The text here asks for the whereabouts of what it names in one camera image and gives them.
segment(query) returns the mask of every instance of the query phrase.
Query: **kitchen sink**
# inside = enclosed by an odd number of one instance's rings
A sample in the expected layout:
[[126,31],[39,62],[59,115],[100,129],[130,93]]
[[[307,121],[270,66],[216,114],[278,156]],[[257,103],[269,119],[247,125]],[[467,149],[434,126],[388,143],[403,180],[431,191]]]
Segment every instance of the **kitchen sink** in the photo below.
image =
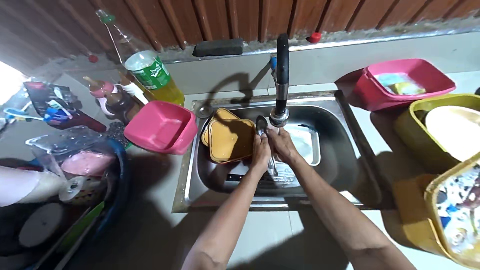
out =
[[[248,104],[232,104],[228,99],[207,102],[213,110],[226,108],[241,119],[255,122],[258,115],[268,118],[275,96],[255,97]],[[205,103],[195,102],[194,110]],[[362,158],[373,153],[341,91],[291,94],[287,105],[290,118],[285,129],[292,137],[304,138],[294,142],[297,148],[303,147],[299,152],[315,171],[356,206],[365,206],[358,197],[378,203],[380,176],[375,173],[375,164],[368,162],[373,159]],[[219,206],[249,168],[250,159],[227,164],[210,159],[209,149],[201,140],[209,120],[197,118],[198,134],[183,158],[173,212]],[[287,210],[309,204],[291,168],[278,161],[276,167],[278,176],[266,173],[258,183],[251,210]],[[357,195],[358,190],[367,190],[368,194]]]

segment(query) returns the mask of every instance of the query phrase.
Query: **chrome faucet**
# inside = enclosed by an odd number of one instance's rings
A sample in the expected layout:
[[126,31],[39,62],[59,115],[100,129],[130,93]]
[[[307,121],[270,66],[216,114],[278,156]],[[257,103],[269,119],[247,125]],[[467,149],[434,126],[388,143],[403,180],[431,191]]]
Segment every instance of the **chrome faucet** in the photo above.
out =
[[276,104],[270,112],[270,123],[276,127],[284,126],[289,117],[287,109],[288,96],[288,35],[280,34],[276,40],[276,57],[270,59],[272,76],[276,88]]

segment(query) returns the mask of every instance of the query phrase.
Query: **green bottle cap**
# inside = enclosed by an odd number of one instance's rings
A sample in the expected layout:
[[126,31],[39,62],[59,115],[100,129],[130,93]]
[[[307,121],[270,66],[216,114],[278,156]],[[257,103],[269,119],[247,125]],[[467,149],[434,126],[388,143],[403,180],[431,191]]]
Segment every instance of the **green bottle cap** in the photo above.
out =
[[99,17],[100,21],[103,22],[104,24],[111,23],[115,21],[115,16],[108,14],[104,10],[97,10],[96,15]]

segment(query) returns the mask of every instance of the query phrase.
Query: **bottle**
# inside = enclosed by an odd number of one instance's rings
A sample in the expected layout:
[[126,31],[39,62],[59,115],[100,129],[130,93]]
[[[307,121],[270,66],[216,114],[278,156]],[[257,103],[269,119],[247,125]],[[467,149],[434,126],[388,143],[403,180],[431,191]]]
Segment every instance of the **bottle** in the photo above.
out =
[[104,10],[97,10],[96,14],[107,27],[122,65],[155,99],[183,106],[185,96],[175,85],[153,47],[121,29],[115,23],[115,16]]
[[151,100],[155,100],[152,97],[148,97],[150,94],[143,85],[138,86],[135,83],[135,77],[130,73],[123,74],[119,71],[120,75],[120,85],[125,92],[129,93],[131,96],[137,98],[143,105],[147,104]]
[[92,80],[88,76],[85,76],[84,79],[85,81],[88,81],[90,94],[98,100],[98,103],[100,104],[100,108],[102,109],[103,113],[109,116],[114,116],[115,114],[109,112],[106,108],[107,99],[105,98],[104,92],[107,91],[109,93],[117,93],[117,88],[108,81]]
[[105,92],[107,110],[114,113],[125,125],[140,111],[140,106],[127,93]]

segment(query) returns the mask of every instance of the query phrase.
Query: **hand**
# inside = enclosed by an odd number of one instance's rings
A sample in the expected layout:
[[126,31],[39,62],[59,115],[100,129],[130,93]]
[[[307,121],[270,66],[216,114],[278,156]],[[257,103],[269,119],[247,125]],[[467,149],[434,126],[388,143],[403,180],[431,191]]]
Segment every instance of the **hand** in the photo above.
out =
[[279,129],[278,134],[275,130],[267,128],[267,135],[283,162],[290,165],[295,159],[301,158],[290,134],[283,127]]
[[272,156],[272,151],[268,144],[268,138],[266,134],[255,135],[253,140],[253,155],[251,168],[258,169],[259,173],[264,173],[268,167],[268,160]]

